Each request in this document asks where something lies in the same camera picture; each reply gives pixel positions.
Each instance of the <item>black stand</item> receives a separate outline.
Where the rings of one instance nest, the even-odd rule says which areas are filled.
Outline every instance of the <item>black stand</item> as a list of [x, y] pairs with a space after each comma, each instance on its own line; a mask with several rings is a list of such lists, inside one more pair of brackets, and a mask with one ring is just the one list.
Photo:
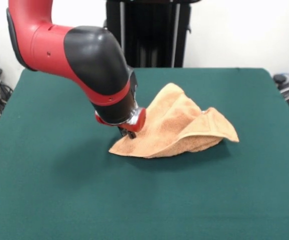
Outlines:
[[181, 68], [190, 3], [199, 0], [108, 0], [106, 27], [133, 68]]

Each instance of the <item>orange towel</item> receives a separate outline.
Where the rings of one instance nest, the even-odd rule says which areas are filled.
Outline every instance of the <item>orange towel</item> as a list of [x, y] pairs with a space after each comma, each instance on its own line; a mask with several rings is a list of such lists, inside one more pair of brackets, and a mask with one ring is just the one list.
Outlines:
[[148, 159], [170, 157], [203, 151], [223, 138], [239, 142], [235, 128], [220, 112], [213, 107], [202, 111], [180, 87], [169, 83], [147, 108], [137, 138], [123, 137], [109, 152]]

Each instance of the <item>silver metal part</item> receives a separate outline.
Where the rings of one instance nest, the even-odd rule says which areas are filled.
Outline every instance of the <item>silver metal part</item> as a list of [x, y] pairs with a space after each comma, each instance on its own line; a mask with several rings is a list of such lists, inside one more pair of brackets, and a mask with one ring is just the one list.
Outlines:
[[125, 3], [120, 2], [120, 29], [121, 29], [121, 49], [125, 53]]
[[173, 29], [173, 46], [172, 46], [172, 59], [171, 59], [172, 68], [175, 67], [175, 61], [176, 61], [179, 16], [180, 16], [180, 4], [177, 3], [176, 8], [175, 8], [174, 29]]

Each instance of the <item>towel fold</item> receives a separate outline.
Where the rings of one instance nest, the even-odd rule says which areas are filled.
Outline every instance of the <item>towel fold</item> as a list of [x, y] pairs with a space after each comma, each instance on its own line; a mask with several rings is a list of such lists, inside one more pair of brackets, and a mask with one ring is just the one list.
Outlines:
[[157, 94], [146, 112], [137, 137], [121, 138], [110, 153], [150, 159], [203, 151], [223, 138], [239, 142], [235, 128], [220, 112], [213, 107], [202, 111], [173, 83]]

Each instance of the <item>green felt surface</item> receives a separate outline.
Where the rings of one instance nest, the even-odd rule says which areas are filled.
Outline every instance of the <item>green felt surface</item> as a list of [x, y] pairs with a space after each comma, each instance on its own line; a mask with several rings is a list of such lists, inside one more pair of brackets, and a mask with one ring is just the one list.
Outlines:
[[108, 153], [82, 90], [25, 70], [0, 119], [0, 240], [289, 239], [289, 108], [263, 69], [137, 69], [173, 82], [240, 143], [145, 160]]

